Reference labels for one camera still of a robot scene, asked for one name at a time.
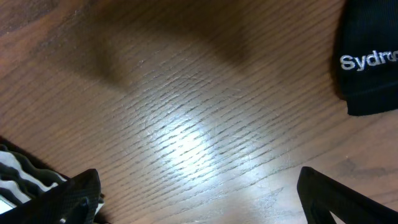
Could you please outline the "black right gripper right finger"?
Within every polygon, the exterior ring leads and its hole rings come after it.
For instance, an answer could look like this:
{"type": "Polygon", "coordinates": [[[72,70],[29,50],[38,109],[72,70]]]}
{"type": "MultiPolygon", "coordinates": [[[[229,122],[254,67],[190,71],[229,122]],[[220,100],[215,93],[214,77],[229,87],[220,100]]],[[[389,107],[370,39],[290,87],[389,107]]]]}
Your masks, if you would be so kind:
{"type": "Polygon", "coordinates": [[[332,223],[337,216],[346,224],[397,223],[397,212],[311,167],[303,167],[297,192],[310,224],[332,223]]]}

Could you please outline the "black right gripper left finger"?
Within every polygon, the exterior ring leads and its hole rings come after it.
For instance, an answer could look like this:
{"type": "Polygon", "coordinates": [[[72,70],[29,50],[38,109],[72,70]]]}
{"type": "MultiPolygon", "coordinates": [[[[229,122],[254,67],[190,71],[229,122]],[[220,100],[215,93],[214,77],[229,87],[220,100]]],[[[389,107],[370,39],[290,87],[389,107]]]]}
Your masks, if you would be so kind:
{"type": "Polygon", "coordinates": [[[17,208],[1,215],[3,224],[92,224],[101,184],[96,169],[88,169],[17,208]]]}

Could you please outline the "black garment with logo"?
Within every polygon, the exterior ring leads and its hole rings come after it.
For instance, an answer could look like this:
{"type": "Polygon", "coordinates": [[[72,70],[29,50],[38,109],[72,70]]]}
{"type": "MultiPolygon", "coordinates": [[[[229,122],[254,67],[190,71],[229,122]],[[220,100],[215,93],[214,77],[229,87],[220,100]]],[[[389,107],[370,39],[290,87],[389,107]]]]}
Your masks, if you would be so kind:
{"type": "Polygon", "coordinates": [[[397,109],[397,0],[347,0],[333,66],[348,114],[397,109]]]}

